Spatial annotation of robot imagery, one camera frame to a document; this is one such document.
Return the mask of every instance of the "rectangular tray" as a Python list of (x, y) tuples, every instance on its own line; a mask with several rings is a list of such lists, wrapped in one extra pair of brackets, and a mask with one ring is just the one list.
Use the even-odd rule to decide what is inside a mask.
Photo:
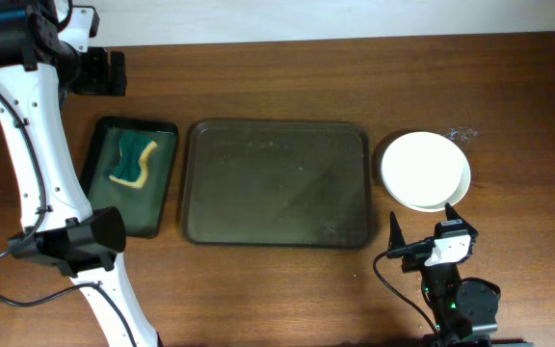
[[(141, 132), (158, 147), (149, 155), (148, 177), (141, 189), (125, 187), (108, 175), (119, 162), (119, 138), (124, 130)], [(174, 124), (105, 117), (95, 126), (80, 183), (93, 209), (115, 206), (121, 213), (128, 236), (157, 235), (166, 192), (171, 180), (177, 146)]]
[(358, 249), (369, 172), (354, 124), (206, 121), (190, 134), (181, 227), (196, 244)]

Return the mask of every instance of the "green and yellow sponge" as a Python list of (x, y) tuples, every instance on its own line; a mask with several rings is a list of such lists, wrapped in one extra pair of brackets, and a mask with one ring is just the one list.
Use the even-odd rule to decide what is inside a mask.
[(134, 131), (124, 132), (119, 141), (121, 159), (109, 178), (127, 187), (143, 188), (149, 175), (146, 161), (157, 147), (147, 136)]

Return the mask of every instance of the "brown wooden tabletop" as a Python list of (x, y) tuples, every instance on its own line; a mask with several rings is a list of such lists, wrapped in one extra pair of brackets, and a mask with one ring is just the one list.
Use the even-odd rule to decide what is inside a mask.
[[(186, 133), (205, 119), (339, 120), (370, 149), (400, 131), (457, 131), (472, 169), (456, 205), (480, 231), (464, 277), (502, 287), (493, 337), (555, 346), (555, 33), (124, 48), (126, 97), (71, 95), (66, 137), (80, 173), (104, 116), (174, 122), (180, 131), (160, 233), (130, 239), (126, 268), (166, 346), (385, 343), (428, 334), (374, 276), (395, 211), (407, 241), (442, 213), (410, 210), (378, 183), (380, 233), (358, 251), (199, 247), (181, 234)], [(19, 197), (0, 129), (0, 251), (19, 230)], [(425, 306), (417, 274), (380, 270)], [(70, 285), (56, 269), (7, 259), (0, 289), (30, 300)], [(0, 346), (106, 346), (78, 293), (33, 308), (0, 304)]]

